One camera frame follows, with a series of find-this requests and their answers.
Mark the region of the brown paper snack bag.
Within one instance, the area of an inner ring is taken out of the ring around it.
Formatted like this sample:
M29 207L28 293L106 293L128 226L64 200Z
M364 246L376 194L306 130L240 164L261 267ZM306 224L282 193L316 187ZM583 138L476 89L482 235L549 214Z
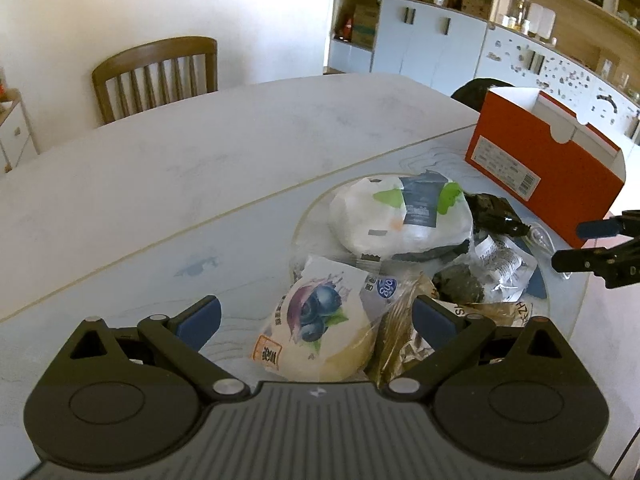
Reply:
M470 314L490 318L497 326L522 327L532 309L523 301L453 304L440 298L432 281L421 274L382 317L366 375L379 387L388 384L453 340L457 322Z

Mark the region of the white plastic snack bag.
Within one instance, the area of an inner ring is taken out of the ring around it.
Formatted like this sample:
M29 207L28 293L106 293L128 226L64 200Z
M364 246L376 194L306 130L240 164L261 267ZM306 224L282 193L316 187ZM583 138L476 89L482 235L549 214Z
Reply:
M462 187L431 170L365 177L344 186L331 200L329 226L355 256L382 260L458 247L473 235Z

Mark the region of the dark green foil packet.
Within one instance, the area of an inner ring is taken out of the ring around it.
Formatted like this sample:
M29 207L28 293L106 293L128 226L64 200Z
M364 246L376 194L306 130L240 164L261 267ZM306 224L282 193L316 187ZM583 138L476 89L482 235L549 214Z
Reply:
M523 237L530 231L510 203L503 197L480 193L464 194L469 205L474 233L486 231L496 235Z

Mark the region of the blueberry bread package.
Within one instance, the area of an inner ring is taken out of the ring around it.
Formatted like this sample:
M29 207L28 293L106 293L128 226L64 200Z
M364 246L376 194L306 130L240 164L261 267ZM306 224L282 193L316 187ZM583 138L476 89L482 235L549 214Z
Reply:
M344 382L367 366L383 316L406 290L394 276L310 256L250 358L289 382Z

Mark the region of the clear bag dark tea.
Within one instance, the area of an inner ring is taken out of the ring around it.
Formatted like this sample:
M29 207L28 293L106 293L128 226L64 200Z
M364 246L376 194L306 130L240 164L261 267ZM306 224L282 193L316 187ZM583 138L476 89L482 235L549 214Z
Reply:
M439 298L453 304L476 304L484 299L484 288L469 266L447 266L434 275Z

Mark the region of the red cardboard box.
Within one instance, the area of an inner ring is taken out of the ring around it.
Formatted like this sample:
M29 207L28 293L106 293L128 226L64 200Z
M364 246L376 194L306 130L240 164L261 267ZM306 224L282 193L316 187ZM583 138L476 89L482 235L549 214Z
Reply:
M465 160L575 249L578 224L604 219L626 180L612 140L533 88L488 90Z

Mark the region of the black office chair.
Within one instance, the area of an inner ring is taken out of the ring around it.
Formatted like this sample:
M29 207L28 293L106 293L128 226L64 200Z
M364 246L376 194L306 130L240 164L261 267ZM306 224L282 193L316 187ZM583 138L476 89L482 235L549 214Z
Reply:
M464 84L450 96L451 99L472 108L476 112L481 112L487 93L493 88L512 87L510 82L495 78L474 78Z

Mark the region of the white side cabinet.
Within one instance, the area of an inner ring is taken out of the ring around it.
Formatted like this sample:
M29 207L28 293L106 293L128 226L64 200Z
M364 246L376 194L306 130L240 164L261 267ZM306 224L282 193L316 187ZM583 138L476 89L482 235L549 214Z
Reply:
M0 144L2 176L38 156L21 93L17 89L6 90L1 98Z

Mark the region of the brown wooden chair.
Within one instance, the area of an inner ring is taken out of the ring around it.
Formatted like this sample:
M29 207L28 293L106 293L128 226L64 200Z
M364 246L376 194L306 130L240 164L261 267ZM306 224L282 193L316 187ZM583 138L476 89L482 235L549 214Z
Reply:
M181 36L119 52L91 74L104 124L218 90L218 44Z

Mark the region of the white wall cabinet unit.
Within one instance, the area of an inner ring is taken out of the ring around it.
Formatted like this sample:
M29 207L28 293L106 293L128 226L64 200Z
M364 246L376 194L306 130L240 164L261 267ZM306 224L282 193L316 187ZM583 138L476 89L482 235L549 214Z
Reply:
M326 70L537 88L639 136L639 0L334 0Z

